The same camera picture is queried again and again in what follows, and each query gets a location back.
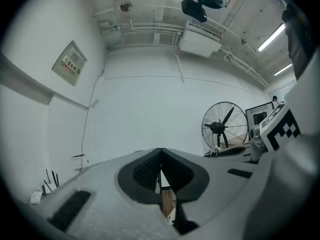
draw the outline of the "standing fan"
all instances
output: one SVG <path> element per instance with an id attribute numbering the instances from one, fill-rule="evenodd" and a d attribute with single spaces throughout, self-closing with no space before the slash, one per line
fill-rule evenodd
<path id="1" fill-rule="evenodd" d="M 243 144 L 248 134 L 248 122 L 240 107 L 231 102 L 220 102 L 205 113 L 202 136 L 210 148 L 221 149 Z"/>

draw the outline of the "ceiling light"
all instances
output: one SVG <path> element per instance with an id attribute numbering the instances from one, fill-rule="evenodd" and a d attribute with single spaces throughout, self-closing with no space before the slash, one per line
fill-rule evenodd
<path id="1" fill-rule="evenodd" d="M 284 91 L 285 89 L 288 89 L 289 87 L 290 87 L 290 85 L 288 87 L 284 88 L 284 89 L 281 89 L 281 91 Z"/>
<path id="2" fill-rule="evenodd" d="M 288 93 L 289 91 L 290 91 L 290 90 L 287 90 L 287 91 L 283 92 L 283 93 L 282 93 L 282 95 L 284 95 L 284 94 Z"/>
<path id="3" fill-rule="evenodd" d="M 282 24 L 278 29 L 258 48 L 261 52 L 264 48 L 267 47 L 283 30 L 285 29 L 285 24 Z"/>
<path id="4" fill-rule="evenodd" d="M 286 70 L 287 68 L 290 68 L 291 66 L 292 66 L 292 64 L 289 64 L 288 66 L 286 66 L 285 68 L 281 69 L 280 71 L 278 71 L 274 75 L 276 76 L 276 75 L 280 74 L 282 71 Z"/>

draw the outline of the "white wall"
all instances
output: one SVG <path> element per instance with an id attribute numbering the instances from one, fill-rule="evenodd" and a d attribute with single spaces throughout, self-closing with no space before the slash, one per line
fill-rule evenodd
<path id="1" fill-rule="evenodd" d="M 296 81 L 295 72 L 292 67 L 288 68 L 287 70 L 283 71 L 282 73 L 280 73 L 278 75 L 274 75 L 273 78 L 274 79 L 271 82 L 271 84 L 269 85 L 269 87 L 264 90 L 264 92 L 266 94 L 268 94 L 269 92 L 271 92 L 277 88 L 285 86 L 286 84 L 288 84 L 292 81 Z"/>
<path id="2" fill-rule="evenodd" d="M 11 193 L 26 201 L 47 178 L 61 183 L 77 172 L 70 157 L 81 151 L 86 110 L 52 94 L 88 106 L 104 67 L 104 41 L 89 0 L 28 0 L 6 33 L 1 52 L 1 172 Z M 51 68 L 71 42 L 87 58 L 75 87 Z"/>
<path id="3" fill-rule="evenodd" d="M 11 194 L 26 202 L 46 179 L 45 128 L 51 96 L 0 64 L 0 169 Z"/>
<path id="4" fill-rule="evenodd" d="M 84 140 L 93 164 L 163 147 L 202 156 L 201 124 L 211 106 L 229 101 L 245 111 L 267 102 L 260 86 L 228 62 L 186 53 L 180 59 L 185 83 L 171 49 L 108 54 L 92 99 L 99 104 L 90 109 Z"/>
<path id="5" fill-rule="evenodd" d="M 1 51 L 40 84 L 88 106 L 104 65 L 104 41 L 90 11 L 88 0 L 28 0 L 10 26 Z M 72 40 L 87 58 L 75 87 L 51 70 Z"/>
<path id="6" fill-rule="evenodd" d="M 74 170 L 71 156 L 81 154 L 81 143 L 87 111 L 53 96 L 47 115 L 45 130 L 50 171 L 58 173 L 63 184 L 79 172 Z"/>

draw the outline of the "air conditioning unit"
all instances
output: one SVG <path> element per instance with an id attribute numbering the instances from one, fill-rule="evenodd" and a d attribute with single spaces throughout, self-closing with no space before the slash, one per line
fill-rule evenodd
<path id="1" fill-rule="evenodd" d="M 191 18 L 186 23 L 179 47 L 181 51 L 208 58 L 221 48 L 222 44 L 218 41 L 222 35 L 223 33 L 213 26 Z"/>
<path id="2" fill-rule="evenodd" d="M 224 35 L 224 33 L 218 28 L 207 23 L 200 22 L 194 18 L 190 18 L 187 20 L 185 29 L 197 32 L 199 34 L 207 36 L 208 38 L 213 38 L 216 41 L 222 39 Z"/>

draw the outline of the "cable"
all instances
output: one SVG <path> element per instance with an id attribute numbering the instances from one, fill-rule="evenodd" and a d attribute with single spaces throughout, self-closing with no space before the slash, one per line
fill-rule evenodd
<path id="1" fill-rule="evenodd" d="M 98 76 L 98 78 L 95 80 L 94 82 L 94 86 L 93 86 L 93 90 L 92 90 L 92 94 L 91 94 L 91 98 L 90 98 L 90 102 L 89 102 L 89 107 L 88 110 L 86 111 L 86 116 L 85 116 L 85 121 L 84 121 L 84 129 L 83 129 L 83 136 L 82 136 L 82 142 L 81 142 L 81 168 L 80 168 L 80 172 L 82 171 L 82 157 L 83 157 L 83 147 L 84 147 L 84 138 L 85 138 L 85 133 L 86 133 L 86 125 L 87 125 L 87 118 L 88 118 L 88 114 L 89 114 L 89 110 L 90 110 L 90 105 L 91 105 L 91 100 L 92 97 L 94 96 L 94 91 L 96 88 L 96 84 L 99 80 L 99 78 L 102 76 L 102 74 L 105 72 L 105 65 L 106 65 L 106 49 L 104 49 L 104 56 L 103 56 L 103 70 L 101 72 L 101 74 Z"/>
<path id="2" fill-rule="evenodd" d="M 182 65 L 181 65 L 181 62 L 180 62 L 180 59 L 179 59 L 179 55 L 177 53 L 177 49 L 176 48 L 173 49 L 173 54 L 174 54 L 174 56 L 176 57 L 176 59 L 178 61 L 181 79 L 182 79 L 182 82 L 184 83 L 185 82 L 185 78 L 184 78 L 184 74 L 182 73 Z"/>
<path id="3" fill-rule="evenodd" d="M 159 19 L 160 13 L 159 13 L 159 8 L 156 8 L 156 18 L 152 20 L 152 22 L 156 22 Z"/>

